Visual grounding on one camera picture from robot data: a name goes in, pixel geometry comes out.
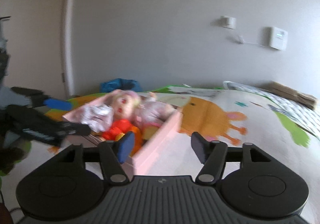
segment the teal star print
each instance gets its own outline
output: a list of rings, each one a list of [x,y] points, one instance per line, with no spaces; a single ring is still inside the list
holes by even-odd
[[[247,107],[247,104],[243,102],[236,102],[235,104],[239,105],[240,107]]]

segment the white wall device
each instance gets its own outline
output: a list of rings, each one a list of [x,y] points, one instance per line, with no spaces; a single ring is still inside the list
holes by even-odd
[[[236,21],[237,19],[234,17],[222,17],[222,27],[235,29],[236,28]]]
[[[288,32],[277,27],[271,27],[270,47],[285,50],[287,47]]]

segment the door hinge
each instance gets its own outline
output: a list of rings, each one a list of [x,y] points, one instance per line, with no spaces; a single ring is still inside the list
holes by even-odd
[[[61,74],[62,82],[65,83],[64,72]]]

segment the doll face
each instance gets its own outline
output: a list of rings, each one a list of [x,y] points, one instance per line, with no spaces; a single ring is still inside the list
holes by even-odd
[[[131,120],[134,111],[134,99],[128,94],[121,95],[113,101],[114,118]]]

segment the blue bag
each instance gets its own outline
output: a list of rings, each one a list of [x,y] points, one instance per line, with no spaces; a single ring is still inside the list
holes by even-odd
[[[124,91],[135,91],[142,92],[142,88],[140,83],[135,80],[126,80],[126,79],[114,79],[112,81],[104,82],[100,84],[100,92],[111,92],[116,89],[124,90]]]

